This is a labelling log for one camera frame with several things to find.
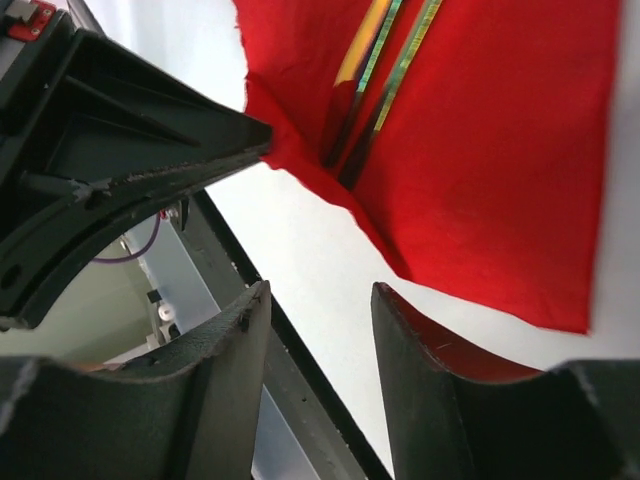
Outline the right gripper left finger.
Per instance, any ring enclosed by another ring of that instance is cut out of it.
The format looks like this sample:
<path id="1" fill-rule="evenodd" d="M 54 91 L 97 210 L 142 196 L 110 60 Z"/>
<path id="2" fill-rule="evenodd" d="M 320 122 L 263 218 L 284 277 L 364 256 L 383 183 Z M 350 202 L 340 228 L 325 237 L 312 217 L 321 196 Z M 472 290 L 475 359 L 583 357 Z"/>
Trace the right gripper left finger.
<path id="1" fill-rule="evenodd" d="M 3 358 L 2 477 L 249 478 L 270 331 L 261 281 L 114 370 Z"/>

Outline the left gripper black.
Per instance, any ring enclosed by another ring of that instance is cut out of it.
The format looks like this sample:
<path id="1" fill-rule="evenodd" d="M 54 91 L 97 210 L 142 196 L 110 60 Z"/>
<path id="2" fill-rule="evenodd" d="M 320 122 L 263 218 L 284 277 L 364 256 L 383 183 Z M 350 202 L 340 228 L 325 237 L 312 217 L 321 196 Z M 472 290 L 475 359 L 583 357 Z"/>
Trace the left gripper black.
<path id="1" fill-rule="evenodd" d="M 50 2 L 1 5 L 1 326 L 34 329 L 108 243 L 256 163 L 272 131 Z"/>

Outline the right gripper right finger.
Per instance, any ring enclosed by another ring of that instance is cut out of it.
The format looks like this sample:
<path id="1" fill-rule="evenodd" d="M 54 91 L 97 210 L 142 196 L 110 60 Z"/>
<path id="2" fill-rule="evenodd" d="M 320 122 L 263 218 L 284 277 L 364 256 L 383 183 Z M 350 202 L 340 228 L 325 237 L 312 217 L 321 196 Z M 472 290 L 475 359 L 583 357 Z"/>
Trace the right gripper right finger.
<path id="1" fill-rule="evenodd" d="M 538 371 L 423 315 L 389 285 L 371 294 L 399 479 L 635 479 L 639 364 Z"/>

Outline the red paper napkin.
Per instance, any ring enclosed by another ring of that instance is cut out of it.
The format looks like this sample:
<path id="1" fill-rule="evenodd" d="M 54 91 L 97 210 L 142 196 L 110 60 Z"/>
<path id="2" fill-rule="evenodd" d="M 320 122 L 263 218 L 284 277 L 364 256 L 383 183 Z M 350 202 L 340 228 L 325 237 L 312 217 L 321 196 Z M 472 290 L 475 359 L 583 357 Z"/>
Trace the red paper napkin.
<path id="1" fill-rule="evenodd" d="M 239 1 L 247 112 L 266 162 L 301 183 L 274 243 L 302 279 L 354 291 L 385 263 L 427 316 L 538 368 L 595 357 L 596 259 L 611 110 L 629 1 L 441 1 L 352 190 L 338 175 L 424 1 L 403 13 L 386 72 L 338 164 L 321 165 L 330 95 L 373 1 Z"/>

